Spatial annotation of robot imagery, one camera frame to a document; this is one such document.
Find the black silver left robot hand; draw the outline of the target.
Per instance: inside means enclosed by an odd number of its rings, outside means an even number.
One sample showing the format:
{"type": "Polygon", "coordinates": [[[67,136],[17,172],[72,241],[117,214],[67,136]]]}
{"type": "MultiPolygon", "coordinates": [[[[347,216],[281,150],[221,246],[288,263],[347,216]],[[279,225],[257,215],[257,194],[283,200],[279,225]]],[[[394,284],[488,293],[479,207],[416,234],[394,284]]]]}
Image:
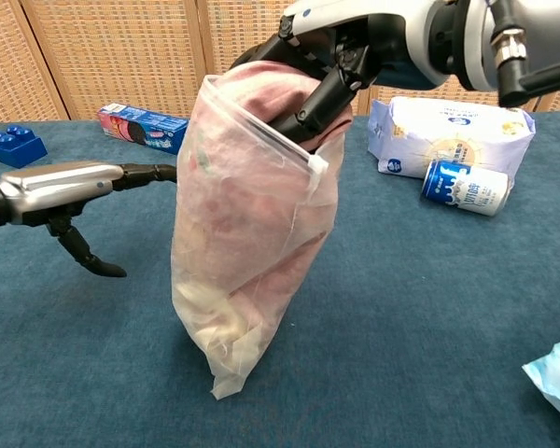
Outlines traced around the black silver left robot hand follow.
{"type": "Polygon", "coordinates": [[[81,215],[90,201],[155,181],[175,182],[176,168],[170,164],[68,161],[3,173],[0,227],[45,226],[87,271],[102,277],[123,278],[127,273],[120,266],[92,254],[72,218],[81,215]]]}

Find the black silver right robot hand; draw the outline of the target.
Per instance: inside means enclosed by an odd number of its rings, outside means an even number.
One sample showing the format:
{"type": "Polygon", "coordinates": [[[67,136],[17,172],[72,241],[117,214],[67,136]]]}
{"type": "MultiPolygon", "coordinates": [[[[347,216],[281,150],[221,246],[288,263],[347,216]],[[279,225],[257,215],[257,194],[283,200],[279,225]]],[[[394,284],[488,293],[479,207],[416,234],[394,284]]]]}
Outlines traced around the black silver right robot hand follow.
{"type": "Polygon", "coordinates": [[[313,142],[371,85],[427,91],[444,83],[429,56],[440,8],[439,0],[297,0],[233,65],[281,63],[318,80],[296,111],[271,122],[296,144],[313,142]]]}

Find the blue toy building block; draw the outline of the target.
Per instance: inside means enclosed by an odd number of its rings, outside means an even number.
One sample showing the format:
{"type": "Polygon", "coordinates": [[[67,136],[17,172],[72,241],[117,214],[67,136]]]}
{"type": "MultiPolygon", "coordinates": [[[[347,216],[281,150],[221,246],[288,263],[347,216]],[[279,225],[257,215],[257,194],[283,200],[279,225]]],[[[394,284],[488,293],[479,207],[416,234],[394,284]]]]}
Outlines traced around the blue toy building block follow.
{"type": "Polygon", "coordinates": [[[0,162],[22,168],[48,155],[40,137],[21,125],[8,126],[0,131],[0,162]]]}

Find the blue cookie box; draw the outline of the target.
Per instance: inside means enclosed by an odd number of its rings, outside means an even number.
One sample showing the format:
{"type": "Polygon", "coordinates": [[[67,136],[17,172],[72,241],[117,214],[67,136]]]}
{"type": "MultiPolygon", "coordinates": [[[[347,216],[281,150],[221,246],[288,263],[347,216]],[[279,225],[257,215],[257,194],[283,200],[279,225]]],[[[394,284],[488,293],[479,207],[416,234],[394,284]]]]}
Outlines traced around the blue cookie box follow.
{"type": "Polygon", "coordinates": [[[187,119],[112,103],[97,112],[106,135],[177,155],[189,126],[187,119]]]}

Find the white pale purple food package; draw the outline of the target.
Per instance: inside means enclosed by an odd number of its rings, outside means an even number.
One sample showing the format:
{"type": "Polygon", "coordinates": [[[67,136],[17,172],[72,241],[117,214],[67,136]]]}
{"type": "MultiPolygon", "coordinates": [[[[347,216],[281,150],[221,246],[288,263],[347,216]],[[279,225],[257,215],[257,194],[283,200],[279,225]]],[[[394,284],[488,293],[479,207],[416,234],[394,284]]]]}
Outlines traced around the white pale purple food package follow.
{"type": "Polygon", "coordinates": [[[523,109],[397,96],[371,105],[368,151],[383,174],[423,178],[448,160],[515,175],[536,134],[523,109]]]}

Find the woven bamboo folding screen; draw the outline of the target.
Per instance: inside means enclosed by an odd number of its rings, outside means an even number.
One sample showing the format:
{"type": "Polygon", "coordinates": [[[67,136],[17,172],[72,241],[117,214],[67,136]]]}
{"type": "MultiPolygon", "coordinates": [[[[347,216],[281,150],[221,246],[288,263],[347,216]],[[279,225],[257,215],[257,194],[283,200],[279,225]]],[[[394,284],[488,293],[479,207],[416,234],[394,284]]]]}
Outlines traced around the woven bamboo folding screen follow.
{"type": "Polygon", "coordinates": [[[293,0],[0,0],[0,122],[178,117],[204,76],[274,33],[293,0]]]}

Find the blue white drink can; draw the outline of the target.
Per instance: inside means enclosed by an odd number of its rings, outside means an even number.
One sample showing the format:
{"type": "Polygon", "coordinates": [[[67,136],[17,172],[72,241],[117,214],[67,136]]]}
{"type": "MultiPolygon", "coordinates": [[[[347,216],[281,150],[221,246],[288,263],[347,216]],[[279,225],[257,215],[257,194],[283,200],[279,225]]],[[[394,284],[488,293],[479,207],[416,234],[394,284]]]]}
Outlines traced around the blue white drink can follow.
{"type": "Polygon", "coordinates": [[[432,161],[422,196],[432,202],[493,217],[505,206],[512,182],[505,173],[454,161],[432,161]]]}

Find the teal table mat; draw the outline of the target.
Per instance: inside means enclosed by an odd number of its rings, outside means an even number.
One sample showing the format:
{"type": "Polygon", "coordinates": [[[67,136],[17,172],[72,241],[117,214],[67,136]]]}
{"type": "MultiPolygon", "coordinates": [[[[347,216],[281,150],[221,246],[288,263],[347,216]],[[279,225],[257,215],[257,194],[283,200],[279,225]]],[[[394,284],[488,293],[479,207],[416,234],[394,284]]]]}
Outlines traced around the teal table mat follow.
{"type": "Polygon", "coordinates": [[[89,203],[123,279],[38,227],[0,229],[0,448],[560,448],[523,372],[560,342],[560,112],[482,217],[382,175],[347,137],[331,236],[243,391],[210,392],[170,298],[175,187],[89,203]]]}

